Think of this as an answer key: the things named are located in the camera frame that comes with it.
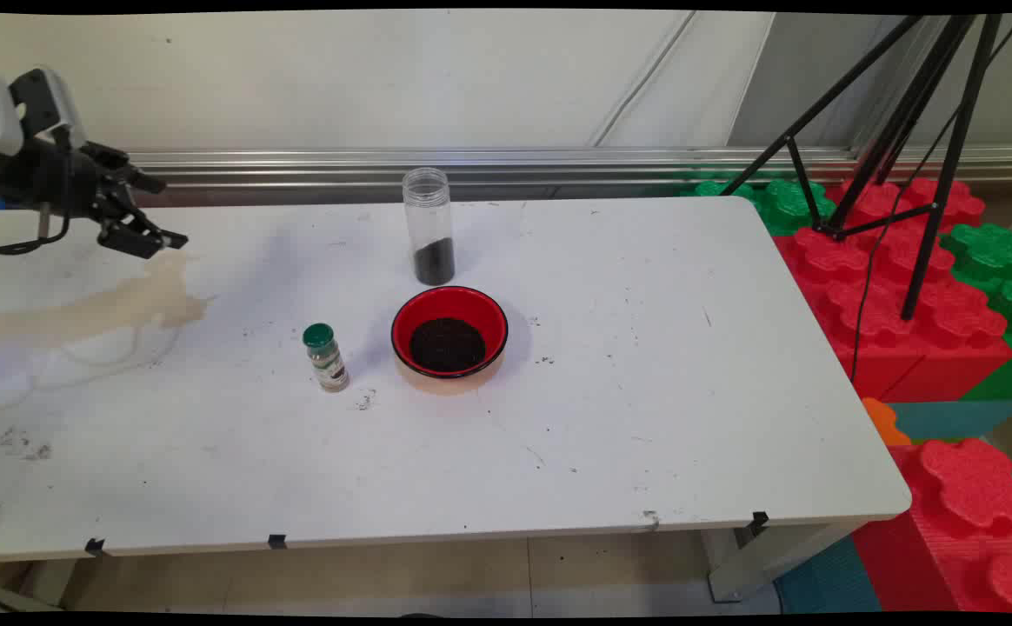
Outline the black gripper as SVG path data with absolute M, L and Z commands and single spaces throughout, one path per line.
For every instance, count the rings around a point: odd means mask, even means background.
M 28 139 L 16 155 L 0 156 L 0 196 L 10 205 L 37 209 L 48 203 L 60 216 L 96 219 L 97 244 L 142 260 L 188 245 L 187 236 L 160 229 L 126 203 L 120 183 L 149 194 L 167 189 L 123 150 L 100 143 L 85 142 L 66 154 L 48 140 Z

